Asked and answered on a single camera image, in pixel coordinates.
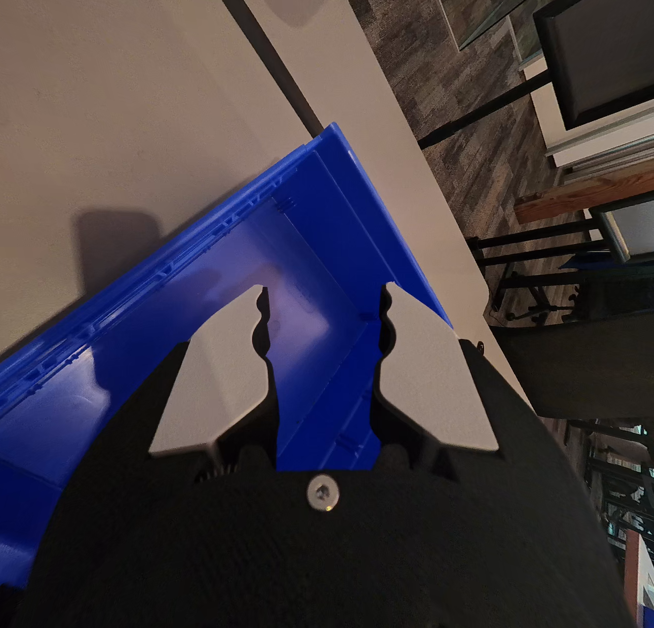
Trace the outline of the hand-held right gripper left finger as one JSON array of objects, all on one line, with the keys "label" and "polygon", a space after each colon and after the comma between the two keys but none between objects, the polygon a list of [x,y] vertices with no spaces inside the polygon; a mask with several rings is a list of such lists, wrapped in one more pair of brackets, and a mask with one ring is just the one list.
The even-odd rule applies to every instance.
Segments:
[{"label": "hand-held right gripper left finger", "polygon": [[253,445],[277,456],[279,401],[267,357],[269,318],[267,287],[252,286],[196,330],[149,455],[238,457]]}]

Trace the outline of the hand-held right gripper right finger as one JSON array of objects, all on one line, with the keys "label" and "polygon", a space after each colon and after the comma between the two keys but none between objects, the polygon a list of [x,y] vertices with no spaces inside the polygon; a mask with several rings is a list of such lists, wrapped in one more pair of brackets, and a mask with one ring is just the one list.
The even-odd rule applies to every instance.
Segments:
[{"label": "hand-held right gripper right finger", "polygon": [[381,358],[373,378],[373,432],[410,453],[440,446],[499,449],[458,336],[395,282],[380,294]]}]

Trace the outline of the blue plastic bin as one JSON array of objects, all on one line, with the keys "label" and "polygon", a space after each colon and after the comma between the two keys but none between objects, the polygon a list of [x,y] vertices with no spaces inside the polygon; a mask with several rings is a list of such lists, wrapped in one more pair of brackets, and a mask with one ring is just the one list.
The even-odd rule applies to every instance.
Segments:
[{"label": "blue plastic bin", "polygon": [[451,324],[336,124],[1,363],[1,583],[24,588],[94,437],[178,344],[267,287],[281,471],[371,469],[380,291]]}]

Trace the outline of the black office chair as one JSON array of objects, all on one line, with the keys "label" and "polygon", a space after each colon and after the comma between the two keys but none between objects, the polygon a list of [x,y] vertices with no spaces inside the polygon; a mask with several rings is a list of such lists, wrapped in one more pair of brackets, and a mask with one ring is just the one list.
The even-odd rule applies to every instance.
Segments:
[{"label": "black office chair", "polygon": [[491,331],[540,417],[653,417],[652,311]]}]

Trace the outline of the grey panel on wheeled stand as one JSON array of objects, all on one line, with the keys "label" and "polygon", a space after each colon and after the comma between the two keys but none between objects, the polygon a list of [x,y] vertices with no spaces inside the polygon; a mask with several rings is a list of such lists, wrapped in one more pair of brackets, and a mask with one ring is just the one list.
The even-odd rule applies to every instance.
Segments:
[{"label": "grey panel on wheeled stand", "polygon": [[[507,247],[595,231],[597,240],[534,248],[506,255],[485,256],[489,248]],[[545,228],[508,233],[496,238],[466,240],[479,267],[514,265],[553,258],[565,258],[561,270],[582,272],[653,267],[653,192],[591,207],[582,220]]]}]

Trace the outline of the display screen on black stand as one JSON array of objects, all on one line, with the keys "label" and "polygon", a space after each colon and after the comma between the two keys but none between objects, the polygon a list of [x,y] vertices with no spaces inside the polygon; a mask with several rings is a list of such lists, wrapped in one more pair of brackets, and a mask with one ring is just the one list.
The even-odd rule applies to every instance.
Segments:
[{"label": "display screen on black stand", "polygon": [[567,130],[653,99],[653,0],[554,0],[533,19]]}]

